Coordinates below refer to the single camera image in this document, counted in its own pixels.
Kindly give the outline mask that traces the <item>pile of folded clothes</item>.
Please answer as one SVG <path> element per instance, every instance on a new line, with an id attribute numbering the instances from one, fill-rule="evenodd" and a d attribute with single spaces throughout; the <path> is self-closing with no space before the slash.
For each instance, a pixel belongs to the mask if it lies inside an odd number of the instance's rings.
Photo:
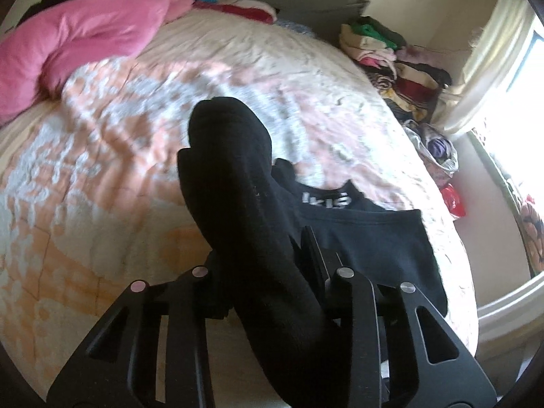
<path id="1" fill-rule="evenodd" d="M 340 27 L 340 49 L 367 76 L 400 122 L 430 122 L 450 73 L 430 51 L 374 18 L 354 18 Z"/>

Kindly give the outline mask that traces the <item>floral laundry basket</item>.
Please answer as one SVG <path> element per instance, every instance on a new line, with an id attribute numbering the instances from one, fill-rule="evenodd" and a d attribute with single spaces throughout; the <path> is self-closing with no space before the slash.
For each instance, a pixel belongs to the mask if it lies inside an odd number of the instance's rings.
<path id="1" fill-rule="evenodd" d="M 453 143 L 427 123 L 407 120 L 402 127 L 435 183 L 442 187 L 450 182 L 459 168 Z"/>

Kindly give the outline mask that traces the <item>peach quilted bedspread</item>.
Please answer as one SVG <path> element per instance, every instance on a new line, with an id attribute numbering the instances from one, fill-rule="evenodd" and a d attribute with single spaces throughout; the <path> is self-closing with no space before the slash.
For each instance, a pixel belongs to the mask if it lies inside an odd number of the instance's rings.
<path id="1" fill-rule="evenodd" d="M 394 114 L 344 53 L 293 31 L 209 10 L 162 27 L 135 60 L 79 68 L 1 133 L 1 342 L 44 395 L 133 280 L 204 261 L 176 154 L 194 105 L 230 96 L 264 122 L 299 182 L 354 182 L 374 203 L 418 209 L 470 351 L 478 317 L 468 255 Z"/>

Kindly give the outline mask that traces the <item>red plastic bag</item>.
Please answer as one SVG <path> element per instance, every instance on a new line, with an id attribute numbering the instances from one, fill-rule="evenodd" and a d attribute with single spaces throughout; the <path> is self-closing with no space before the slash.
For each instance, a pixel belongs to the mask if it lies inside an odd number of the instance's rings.
<path id="1" fill-rule="evenodd" d="M 447 183 L 445 186 L 441 187 L 440 192 L 453 220 L 460 219 L 466 215 L 466 210 L 461 197 L 451 183 Z"/>

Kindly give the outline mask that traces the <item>cream curtain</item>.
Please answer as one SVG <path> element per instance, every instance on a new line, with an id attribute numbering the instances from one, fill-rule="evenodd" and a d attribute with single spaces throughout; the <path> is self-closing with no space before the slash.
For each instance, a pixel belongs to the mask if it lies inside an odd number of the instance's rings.
<path id="1" fill-rule="evenodd" d="M 537 16 L 528 0 L 497 0 L 456 85 L 443 91 L 431 124 L 453 139 L 481 123 L 521 64 Z"/>

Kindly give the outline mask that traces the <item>black long-sleeve sweater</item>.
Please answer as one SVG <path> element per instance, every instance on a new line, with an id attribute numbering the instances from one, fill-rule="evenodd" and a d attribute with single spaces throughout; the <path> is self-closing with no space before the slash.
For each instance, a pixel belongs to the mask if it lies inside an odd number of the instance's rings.
<path id="1" fill-rule="evenodd" d="M 441 312 L 447 297 L 418 210 L 389 211 L 353 183 L 326 191 L 300 184 L 273 158 L 269 133 L 233 98 L 197 103 L 189 147 L 178 154 L 184 201 L 212 252 L 269 383 L 293 407 L 338 407 L 345 382 L 339 329 L 303 276 L 302 233 L 373 283 L 420 288 Z"/>

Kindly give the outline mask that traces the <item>red and white pillow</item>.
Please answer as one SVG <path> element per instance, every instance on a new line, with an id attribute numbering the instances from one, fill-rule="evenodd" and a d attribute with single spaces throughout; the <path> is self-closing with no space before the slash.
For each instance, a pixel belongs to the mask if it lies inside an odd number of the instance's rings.
<path id="1" fill-rule="evenodd" d="M 277 21 L 276 9 L 258 0 L 216 0 L 215 2 L 195 0 L 194 7 L 236 15 L 268 25 Z"/>

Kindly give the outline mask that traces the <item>pink duvet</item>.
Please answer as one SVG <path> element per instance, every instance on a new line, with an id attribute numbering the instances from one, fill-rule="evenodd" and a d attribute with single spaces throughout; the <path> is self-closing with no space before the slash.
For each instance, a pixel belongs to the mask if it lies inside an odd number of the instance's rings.
<path id="1" fill-rule="evenodd" d="M 66 0 L 28 18 L 1 42 L 1 122 L 60 93 L 81 65 L 138 55 L 193 2 Z"/>

